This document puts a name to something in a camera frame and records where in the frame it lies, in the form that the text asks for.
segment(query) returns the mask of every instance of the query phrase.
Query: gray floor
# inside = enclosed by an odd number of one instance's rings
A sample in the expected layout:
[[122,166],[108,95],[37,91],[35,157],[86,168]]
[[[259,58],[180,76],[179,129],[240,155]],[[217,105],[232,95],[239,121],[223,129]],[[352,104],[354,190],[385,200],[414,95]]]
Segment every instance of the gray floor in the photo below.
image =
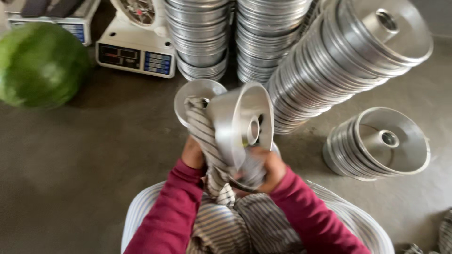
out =
[[[283,159],[373,216],[397,246],[434,249],[452,206],[452,39],[408,74],[277,136]],[[0,253],[119,253],[128,205],[165,180],[186,130],[173,112],[185,83],[97,68],[69,105],[53,110],[0,103]],[[234,66],[222,80],[238,85]],[[399,110],[430,139],[432,162],[413,176],[360,182],[322,161],[331,128],[374,106]]]

